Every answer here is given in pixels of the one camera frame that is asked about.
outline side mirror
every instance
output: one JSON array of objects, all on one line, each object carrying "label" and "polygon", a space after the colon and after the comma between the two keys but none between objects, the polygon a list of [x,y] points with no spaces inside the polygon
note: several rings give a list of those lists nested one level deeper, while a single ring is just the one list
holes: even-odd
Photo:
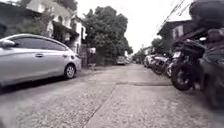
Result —
[{"label": "side mirror", "polygon": [[16,43],[11,40],[3,40],[0,42],[0,44],[3,48],[10,48],[16,45]]}]

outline roof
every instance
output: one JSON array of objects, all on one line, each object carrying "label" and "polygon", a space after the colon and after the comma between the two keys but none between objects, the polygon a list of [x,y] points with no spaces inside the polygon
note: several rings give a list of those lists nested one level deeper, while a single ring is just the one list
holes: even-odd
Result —
[{"label": "roof", "polygon": [[187,24],[187,23],[192,23],[192,20],[183,20],[183,21],[168,21],[166,22],[163,27],[159,30],[157,35],[164,35],[173,28],[182,25],[182,24]]},{"label": "roof", "polygon": [[30,16],[30,17],[40,17],[42,14],[23,8],[23,7],[19,7],[19,6],[14,6],[14,5],[10,5],[10,4],[6,4],[6,3],[2,3],[0,2],[0,11],[1,12],[16,12],[16,14],[20,14],[20,15],[24,15],[24,16]]},{"label": "roof", "polygon": [[84,22],[84,20],[81,19],[80,17],[78,17],[77,15],[75,16],[75,20],[82,23],[83,26],[85,26],[85,27],[87,26],[87,24]]},{"label": "roof", "polygon": [[56,0],[56,1],[66,8],[68,7],[73,11],[77,10],[77,2],[74,0]]}]

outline white building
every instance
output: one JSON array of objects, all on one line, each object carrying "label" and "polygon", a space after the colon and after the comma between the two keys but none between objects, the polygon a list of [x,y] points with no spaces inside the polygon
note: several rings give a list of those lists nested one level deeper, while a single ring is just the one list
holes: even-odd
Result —
[{"label": "white building", "polygon": [[[31,0],[27,9],[50,14],[53,19],[48,23],[48,36],[63,43],[69,42],[66,45],[75,53],[79,53],[82,40],[86,37],[86,29],[77,18],[76,5],[75,0]],[[54,36],[56,29],[60,28],[66,31],[60,33],[61,30],[59,30],[60,36]]]}]

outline tire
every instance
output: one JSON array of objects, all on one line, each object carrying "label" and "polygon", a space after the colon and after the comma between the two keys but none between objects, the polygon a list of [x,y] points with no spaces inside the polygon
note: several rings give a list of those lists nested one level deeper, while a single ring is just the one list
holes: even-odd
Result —
[{"label": "tire", "polygon": [[180,83],[178,81],[179,73],[183,68],[185,68],[184,65],[174,66],[171,73],[171,82],[173,86],[179,91],[187,91],[193,86],[193,82],[190,79],[187,81],[187,83],[185,83],[185,81],[184,83]]},{"label": "tire", "polygon": [[68,64],[64,70],[65,79],[73,79],[76,76],[76,67],[73,64]]},{"label": "tire", "polygon": [[172,66],[171,66],[171,64],[169,64],[169,65],[166,67],[165,74],[166,74],[166,77],[171,78],[171,75],[172,75]]},{"label": "tire", "polygon": [[162,75],[163,73],[159,70],[159,62],[155,62],[155,64],[152,66],[152,71],[157,75]]},{"label": "tire", "polygon": [[205,97],[211,108],[221,109],[224,107],[224,88],[215,83],[215,78],[207,77],[205,79]]}]

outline pavement crack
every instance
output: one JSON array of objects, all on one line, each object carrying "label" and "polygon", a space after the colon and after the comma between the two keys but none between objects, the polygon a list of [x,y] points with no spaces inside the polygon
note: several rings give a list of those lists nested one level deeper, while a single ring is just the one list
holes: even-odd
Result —
[{"label": "pavement crack", "polygon": [[114,85],[111,93],[107,96],[107,98],[105,100],[103,100],[102,104],[93,112],[93,114],[87,119],[86,123],[83,125],[82,128],[86,128],[87,124],[89,123],[89,121],[94,117],[94,115],[100,110],[100,108],[102,108],[102,106],[105,104],[105,102],[112,97],[114,90],[116,89],[117,84]]}]

